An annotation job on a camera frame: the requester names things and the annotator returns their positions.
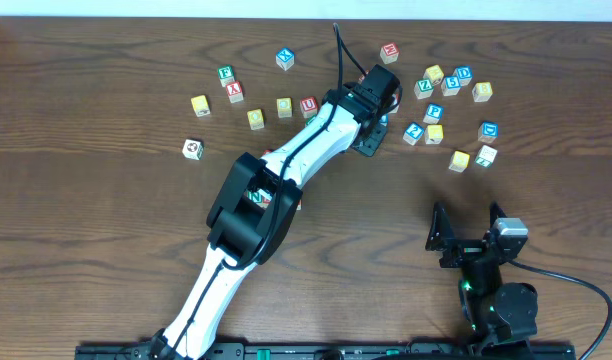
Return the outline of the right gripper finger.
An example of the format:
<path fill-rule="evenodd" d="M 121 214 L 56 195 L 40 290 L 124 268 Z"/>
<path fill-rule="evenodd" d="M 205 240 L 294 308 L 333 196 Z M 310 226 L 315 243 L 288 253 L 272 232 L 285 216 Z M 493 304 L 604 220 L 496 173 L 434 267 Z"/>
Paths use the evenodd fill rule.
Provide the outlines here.
<path fill-rule="evenodd" d="M 497 202 L 492 202 L 489 207 L 490 214 L 490 232 L 501 235 L 506 222 L 506 215 Z"/>
<path fill-rule="evenodd" d="M 436 202 L 433 206 L 432 221 L 425 244 L 426 251 L 445 251 L 452 247 L 455 234 L 445 207 Z"/>

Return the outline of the green N block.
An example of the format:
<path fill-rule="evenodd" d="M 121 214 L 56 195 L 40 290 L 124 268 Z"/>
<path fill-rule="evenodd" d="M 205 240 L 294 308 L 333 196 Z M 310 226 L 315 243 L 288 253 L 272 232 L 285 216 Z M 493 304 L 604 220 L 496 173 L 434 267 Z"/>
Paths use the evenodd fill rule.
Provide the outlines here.
<path fill-rule="evenodd" d="M 262 208 L 266 208 L 267 204 L 265 203 L 265 197 L 259 192 L 247 192 L 247 197 L 255 204 Z"/>

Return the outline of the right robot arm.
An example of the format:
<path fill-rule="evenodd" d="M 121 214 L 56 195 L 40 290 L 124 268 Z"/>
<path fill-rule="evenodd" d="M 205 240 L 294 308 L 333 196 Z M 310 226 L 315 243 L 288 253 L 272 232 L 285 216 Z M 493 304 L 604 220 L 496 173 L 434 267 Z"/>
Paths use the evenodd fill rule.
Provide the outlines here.
<path fill-rule="evenodd" d="M 442 254 L 442 268 L 458 268 L 460 303 L 474 335 L 466 345 L 471 356 L 533 359 L 529 338 L 537 333 L 537 292 L 527 283 L 504 282 L 500 267 L 514 260 L 528 240 L 528 229 L 490 206 L 490 228 L 481 239 L 459 239 L 444 206 L 437 202 L 425 245 Z"/>

